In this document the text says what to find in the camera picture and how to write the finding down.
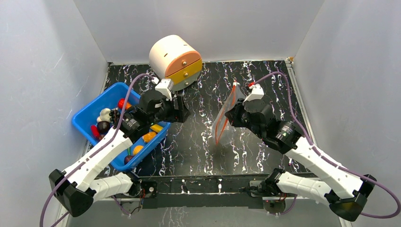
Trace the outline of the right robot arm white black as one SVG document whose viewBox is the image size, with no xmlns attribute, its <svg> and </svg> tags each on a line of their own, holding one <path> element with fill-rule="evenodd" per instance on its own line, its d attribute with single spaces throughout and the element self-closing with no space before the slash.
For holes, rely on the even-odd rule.
<svg viewBox="0 0 401 227">
<path fill-rule="evenodd" d="M 356 221 L 361 215 L 374 184 L 343 171 L 339 163 L 329 164 L 330 158 L 323 159 L 322 151 L 316 153 L 316 146 L 310 145 L 293 123 L 275 118 L 270 104 L 262 99 L 241 98 L 224 115 L 231 126 L 249 129 L 269 148 L 298 161 L 319 177 L 318 181 L 311 180 L 276 169 L 264 183 L 269 194 L 284 192 L 313 199 L 347 221 Z"/>
</svg>

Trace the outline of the orange tangerine toy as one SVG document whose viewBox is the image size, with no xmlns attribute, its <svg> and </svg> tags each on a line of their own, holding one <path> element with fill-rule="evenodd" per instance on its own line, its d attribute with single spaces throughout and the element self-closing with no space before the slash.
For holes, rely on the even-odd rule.
<svg viewBox="0 0 401 227">
<path fill-rule="evenodd" d="M 146 133 L 145 135 L 142 136 L 142 139 L 145 143 L 151 142 L 155 137 L 157 136 L 157 133 L 154 131 L 150 131 Z"/>
</svg>

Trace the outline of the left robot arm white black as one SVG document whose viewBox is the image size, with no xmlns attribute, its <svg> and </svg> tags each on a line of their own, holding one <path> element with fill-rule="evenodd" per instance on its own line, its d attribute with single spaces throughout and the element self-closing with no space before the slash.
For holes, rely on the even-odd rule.
<svg viewBox="0 0 401 227">
<path fill-rule="evenodd" d="M 100 172 L 120 153 L 147 134 L 159 122 L 184 123 L 190 112 L 182 94 L 169 97 L 157 90 L 145 92 L 139 103 L 122 109 L 117 125 L 86 155 L 63 171 L 49 174 L 51 195 L 73 216 L 85 213 L 94 202 L 104 197 L 126 193 L 139 195 L 140 182 L 121 173 L 96 180 Z"/>
</svg>

